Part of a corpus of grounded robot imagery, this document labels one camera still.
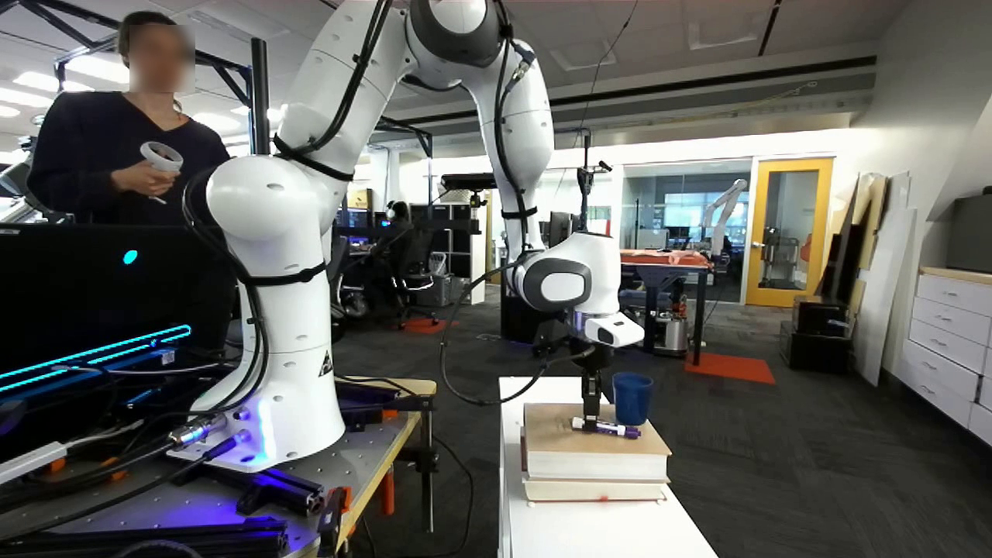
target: white cabinet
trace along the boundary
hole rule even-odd
[[[926,266],[895,374],[992,442],[992,275]]]

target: white wall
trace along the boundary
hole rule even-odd
[[[913,284],[922,263],[940,263],[934,221],[953,199],[992,184],[992,3],[914,0],[895,18],[880,50],[874,104],[858,119],[871,138],[852,151],[858,174],[909,184],[918,213],[906,266],[867,281],[895,289],[888,368],[895,366],[909,331]]]

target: office room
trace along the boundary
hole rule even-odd
[[[0,553],[988,553],[987,20],[0,3]]]

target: table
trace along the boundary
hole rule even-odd
[[[658,321],[650,313],[658,310],[658,281],[654,275],[687,275],[696,272],[696,325],[693,325],[693,363],[699,366],[705,355],[705,321],[707,321],[707,281],[712,263],[702,255],[664,255],[664,252],[620,252],[620,266],[645,272],[645,351],[654,353]]]
[[[401,385],[404,391],[413,391],[422,399],[435,399],[436,385],[422,379],[346,379],[356,385]],[[404,445],[413,439],[416,428],[422,423],[422,450],[435,452],[435,423],[431,423],[431,406],[422,406],[422,413],[401,413],[397,420],[369,423],[365,432],[346,432],[331,450],[317,452],[309,457],[281,466],[278,472],[313,481],[320,486],[346,486],[350,490],[350,508],[340,513],[340,536],[336,549],[346,544],[346,536],[356,530],[362,510],[369,508],[374,490],[390,473],[394,461],[401,457]],[[60,513],[71,513],[77,508],[90,508],[97,502],[106,502],[118,491],[127,491],[131,486],[139,486],[147,481],[156,481],[158,473],[172,472],[175,461],[158,457],[147,468],[131,472],[124,482],[83,490],[71,499],[52,499],[40,505],[21,505],[5,513],[0,513],[0,536],[20,532],[32,523],[45,523]],[[142,491],[136,499],[124,499],[106,510],[87,513],[81,519],[67,519],[50,532],[109,532],[109,530],[168,530],[168,526],[219,526],[219,523],[242,523],[245,513],[238,513],[237,499],[245,491],[245,481],[238,473],[224,473],[213,468],[205,468],[207,473],[200,473],[187,482],[160,482],[153,491]],[[425,486],[425,513],[429,530],[435,532],[435,472],[422,472]],[[278,516],[285,519],[288,532],[288,553],[313,553],[323,543],[317,532],[317,519],[308,519],[288,508],[267,505],[255,516]]]
[[[527,379],[503,379],[500,393]],[[716,558],[682,502],[664,490],[662,502],[527,502],[522,482],[525,403],[576,403],[579,379],[541,379],[503,406],[500,442],[500,558]]]

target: door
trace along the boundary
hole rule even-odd
[[[832,159],[760,161],[745,304],[793,306],[826,268]]]

